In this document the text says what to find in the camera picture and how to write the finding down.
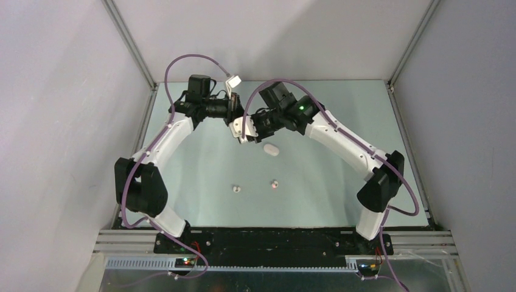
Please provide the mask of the left controller board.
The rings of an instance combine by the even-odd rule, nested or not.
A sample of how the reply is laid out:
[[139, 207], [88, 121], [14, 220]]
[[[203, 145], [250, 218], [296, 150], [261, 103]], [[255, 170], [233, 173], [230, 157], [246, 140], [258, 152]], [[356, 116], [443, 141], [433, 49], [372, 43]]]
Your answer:
[[197, 263], [197, 259], [190, 257], [180, 257], [175, 259], [174, 268], [175, 269], [192, 269], [195, 267]]

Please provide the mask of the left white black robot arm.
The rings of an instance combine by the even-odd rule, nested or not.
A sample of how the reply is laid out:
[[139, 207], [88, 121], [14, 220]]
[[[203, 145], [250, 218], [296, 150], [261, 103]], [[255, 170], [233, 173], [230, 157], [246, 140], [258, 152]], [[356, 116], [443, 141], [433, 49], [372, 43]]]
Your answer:
[[213, 90], [217, 82], [207, 75], [191, 75], [187, 89], [169, 108], [169, 117], [156, 137], [130, 158], [119, 158], [114, 165], [116, 200], [122, 212], [130, 210], [170, 234], [169, 246], [185, 253], [192, 246], [192, 236], [184, 230], [182, 219], [169, 202], [160, 169], [178, 146], [205, 118], [221, 119], [231, 125], [243, 114], [238, 94], [233, 89], [241, 79], [237, 75], [225, 81], [225, 96], [218, 98]]

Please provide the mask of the white earbud charging case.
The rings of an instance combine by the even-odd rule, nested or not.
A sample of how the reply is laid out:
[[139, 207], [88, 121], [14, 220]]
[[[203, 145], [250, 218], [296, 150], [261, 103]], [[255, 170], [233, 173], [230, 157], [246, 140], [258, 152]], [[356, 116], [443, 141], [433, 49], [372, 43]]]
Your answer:
[[263, 146], [263, 150], [265, 153], [271, 156], [277, 156], [279, 154], [279, 148], [273, 144], [265, 144]]

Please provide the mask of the controller board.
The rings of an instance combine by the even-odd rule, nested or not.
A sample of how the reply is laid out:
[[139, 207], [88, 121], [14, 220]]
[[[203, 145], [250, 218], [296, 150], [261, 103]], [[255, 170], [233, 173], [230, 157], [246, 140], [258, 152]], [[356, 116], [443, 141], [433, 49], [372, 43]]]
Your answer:
[[197, 263], [197, 259], [190, 257], [180, 257], [175, 259], [174, 268], [175, 269], [192, 269], [195, 267]]
[[380, 274], [381, 267], [382, 266], [379, 263], [359, 263], [357, 266], [357, 275], [363, 280], [377, 279]]

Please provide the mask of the aluminium frame rail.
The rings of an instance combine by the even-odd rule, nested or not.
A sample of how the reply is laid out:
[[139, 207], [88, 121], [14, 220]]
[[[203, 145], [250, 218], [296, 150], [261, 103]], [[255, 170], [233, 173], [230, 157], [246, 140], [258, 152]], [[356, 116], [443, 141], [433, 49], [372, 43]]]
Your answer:
[[449, 232], [387, 231], [382, 242], [359, 244], [347, 231], [193, 231], [186, 250], [151, 231], [102, 231], [94, 252], [112, 269], [173, 271], [345, 272], [386, 260], [454, 260]]

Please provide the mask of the right controller board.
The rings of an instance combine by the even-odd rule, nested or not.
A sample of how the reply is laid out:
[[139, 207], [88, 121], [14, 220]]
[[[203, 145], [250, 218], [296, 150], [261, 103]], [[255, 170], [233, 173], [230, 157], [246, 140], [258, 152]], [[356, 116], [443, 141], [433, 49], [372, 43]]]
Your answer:
[[379, 263], [359, 263], [357, 266], [357, 275], [363, 280], [377, 279], [380, 274], [381, 267], [382, 266]]

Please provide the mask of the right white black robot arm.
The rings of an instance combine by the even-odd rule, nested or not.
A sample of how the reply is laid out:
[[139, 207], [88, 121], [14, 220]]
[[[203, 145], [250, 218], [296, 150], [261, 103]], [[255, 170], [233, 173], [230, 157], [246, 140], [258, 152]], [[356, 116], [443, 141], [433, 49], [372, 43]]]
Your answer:
[[345, 127], [300, 84], [286, 79], [262, 83], [252, 93], [267, 105], [264, 113], [246, 117], [258, 139], [286, 128], [319, 142], [348, 163], [365, 181], [358, 191], [360, 219], [355, 227], [355, 249], [370, 254], [391, 200], [403, 181], [405, 158], [398, 151], [386, 153]]

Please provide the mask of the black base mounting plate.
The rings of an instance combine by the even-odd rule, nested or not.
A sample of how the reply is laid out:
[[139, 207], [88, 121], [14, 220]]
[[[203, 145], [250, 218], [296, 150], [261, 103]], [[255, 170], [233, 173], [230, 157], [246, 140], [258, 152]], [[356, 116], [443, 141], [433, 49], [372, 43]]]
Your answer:
[[388, 234], [367, 240], [352, 228], [190, 228], [179, 238], [155, 238], [155, 254], [200, 252], [211, 269], [343, 268], [347, 256], [393, 255]]

